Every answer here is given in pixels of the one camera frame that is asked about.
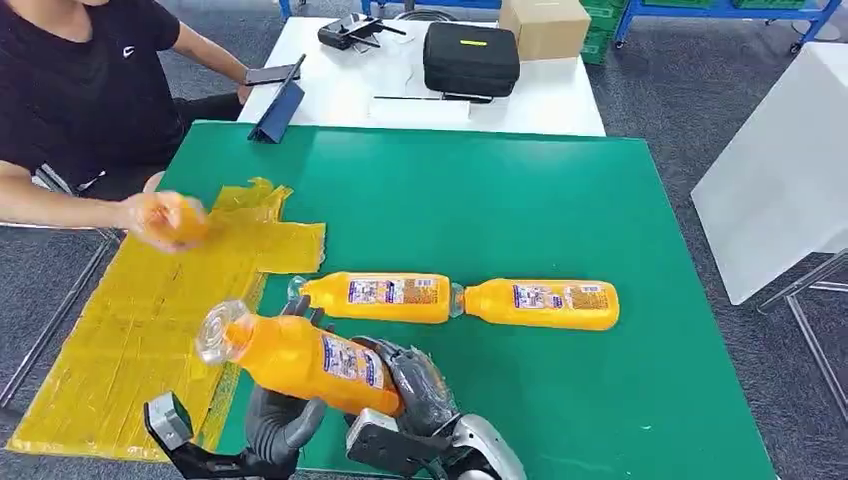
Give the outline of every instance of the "cardboard box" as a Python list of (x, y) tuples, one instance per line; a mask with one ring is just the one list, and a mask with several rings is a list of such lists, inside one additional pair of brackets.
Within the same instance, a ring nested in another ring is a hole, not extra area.
[(524, 61), (580, 55), (590, 21), (579, 0), (504, 0), (498, 25), (515, 34)]

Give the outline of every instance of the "smartphone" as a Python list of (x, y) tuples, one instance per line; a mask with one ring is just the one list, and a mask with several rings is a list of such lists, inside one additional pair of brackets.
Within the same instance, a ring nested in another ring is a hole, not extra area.
[[(294, 65), (283, 65), (280, 67), (269, 67), (250, 69), (247, 71), (247, 76), (244, 79), (244, 84), (248, 87), (254, 85), (265, 85), (266, 83), (280, 83), (284, 81), (291, 73)], [(300, 70), (295, 73), (292, 80), (300, 79)]]

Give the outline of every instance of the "transparent bottle cap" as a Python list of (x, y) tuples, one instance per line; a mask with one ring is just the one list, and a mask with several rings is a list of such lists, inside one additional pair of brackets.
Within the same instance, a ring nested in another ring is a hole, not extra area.
[(458, 283), (451, 283), (451, 318), (465, 313), (465, 287)]
[(292, 277), (291, 280), (289, 280), (289, 288), (288, 288), (289, 300), (291, 300), (293, 298), (297, 298), (301, 295), (300, 289), (301, 289), (301, 287), (306, 285), (306, 282), (308, 282), (308, 280), (301, 277), (300, 275), (295, 275), (294, 277)]
[(220, 365), (238, 355), (240, 348), (229, 340), (227, 330), (236, 322), (243, 324), (249, 315), (250, 310), (241, 300), (219, 303), (209, 311), (194, 340), (194, 347), (203, 363)]

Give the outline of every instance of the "bottle cap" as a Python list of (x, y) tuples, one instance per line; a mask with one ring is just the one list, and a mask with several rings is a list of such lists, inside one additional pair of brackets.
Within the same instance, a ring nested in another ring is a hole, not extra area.
[(206, 315), (194, 340), (197, 354), (207, 365), (220, 365), (237, 357), (250, 341), (250, 310), (241, 300), (219, 303)]
[(465, 288), (458, 283), (451, 283), (451, 318), (465, 313)]
[(300, 293), (300, 290), (304, 285), (306, 285), (306, 282), (308, 282), (308, 280), (301, 277), (300, 275), (295, 275), (294, 277), (292, 277), (292, 279), (289, 281), (288, 288), (289, 300), (302, 295)]

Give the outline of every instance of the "metal frame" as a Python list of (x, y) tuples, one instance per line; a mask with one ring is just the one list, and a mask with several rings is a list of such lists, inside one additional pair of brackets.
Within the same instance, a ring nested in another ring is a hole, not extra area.
[(845, 390), (839, 383), (839, 377), (836, 376), (836, 373), (830, 366), (830, 362), (827, 360), (827, 357), (819, 344), (819, 340), (816, 338), (816, 334), (813, 332), (810, 322), (807, 320), (807, 316), (804, 314), (804, 310), (801, 308), (801, 304), (797, 299), (797, 295), (805, 288), (827, 290), (831, 292), (848, 292), (848, 285), (844, 283), (825, 281), (825, 279), (830, 275), (833, 275), (845, 268), (846, 263), (848, 263), (848, 249), (837, 253), (808, 274), (776, 293), (757, 307), (757, 310), (759, 310), (760, 313), (765, 314), (774, 308), (774, 306), (781, 300), (786, 301), (789, 308), (792, 310), (792, 315), (795, 317), (798, 327), (801, 329), (801, 333), (804, 335), (804, 340), (807, 342), (810, 352), (813, 354), (813, 358), (816, 361), (816, 365), (819, 367), (819, 371), (822, 373), (825, 381), (827, 382), (827, 387), (830, 389), (830, 393), (836, 401), (836, 406), (839, 408), (842, 418), (848, 422), (848, 397), (845, 396)]
[[(291, 17), (291, 4), (289, 0), (279, 0), (280, 1), (280, 16), (283, 18), (285, 22)], [(306, 0), (300, 0), (300, 4), (303, 5), (306, 3)]]
[(380, 8), (386, 6), (387, 3), (402, 3), (404, 10), (411, 12), (415, 10), (415, 4), (436, 5), (440, 7), (463, 7), (463, 8), (488, 8), (497, 10), (501, 8), (500, 0), (361, 0), (362, 13), (371, 16), (371, 3), (377, 2)]
[[(77, 192), (71, 190), (68, 185), (46, 165), (36, 171), (36, 176), (54, 192), (64, 192), (68, 195), (77, 196)], [(120, 237), (114, 230), (97, 229), (97, 231), (103, 237), (103, 240), (94, 251), (94, 255), (92, 255), (88, 264), (86, 264), (85, 268), (83, 268), (82, 272), (77, 277), (71, 287), (71, 290), (67, 293), (67, 295), (65, 295), (65, 298), (62, 299), (62, 303), (59, 304), (59, 308), (53, 316), (50, 317), (50, 320), (47, 322), (47, 326), (44, 327), (44, 330), (42, 330), (41, 334), (36, 339), (35, 344), (32, 348), (30, 348), (26, 356), (24, 356), (21, 364), (18, 365), (18, 369), (12, 375), (9, 383), (6, 384), (2, 393), (0, 393), (0, 420), (3, 422), (20, 420), (21, 413), (10, 409), (9, 403), (12, 401), (15, 394), (18, 393), (18, 390), (21, 388), (26, 376), (30, 371), (32, 371), (32, 368), (35, 366), (35, 362), (44, 353), (44, 349), (47, 348), (47, 344), (50, 343), (50, 340), (52, 340), (56, 335), (56, 332), (59, 330), (59, 326), (62, 324), (62, 320), (68, 310), (70, 310), (71, 306), (77, 298), (79, 298), (80, 292), (82, 292), (85, 288), (85, 285), (91, 279), (94, 271), (106, 257), (106, 253), (109, 251), (109, 246), (120, 243)]]
[(762, 18), (766, 20), (766, 25), (770, 25), (774, 20), (808, 20), (810, 28), (806, 33), (801, 35), (801, 38), (793, 43), (789, 51), (797, 53), (801, 46), (805, 43), (814, 40), (816, 34), (819, 33), (822, 26), (827, 23), (833, 12), (842, 3), (842, 0), (829, 0), (823, 9), (818, 9), (815, 3), (805, 5), (800, 10), (786, 9), (771, 9), (771, 8), (736, 8), (732, 0), (714, 0), (713, 5), (709, 8), (690, 8), (690, 7), (657, 7), (645, 5), (643, 0), (630, 0), (624, 13), (621, 16), (621, 22), (615, 31), (615, 47), (621, 48), (624, 45), (624, 39), (627, 36), (627, 31), (630, 29), (630, 22), (633, 17), (687, 17), (687, 18)]

